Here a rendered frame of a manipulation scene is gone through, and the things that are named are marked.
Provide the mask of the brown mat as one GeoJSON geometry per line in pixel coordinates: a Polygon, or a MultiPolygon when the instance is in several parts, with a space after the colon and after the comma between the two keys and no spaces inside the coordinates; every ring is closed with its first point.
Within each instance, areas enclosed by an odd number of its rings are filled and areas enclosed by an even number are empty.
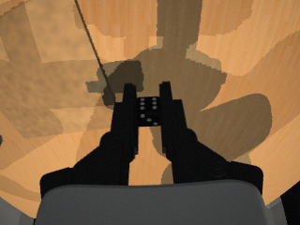
{"type": "Polygon", "coordinates": [[[115,102],[77,0],[0,19],[0,111],[25,139],[110,128],[115,102]]]}

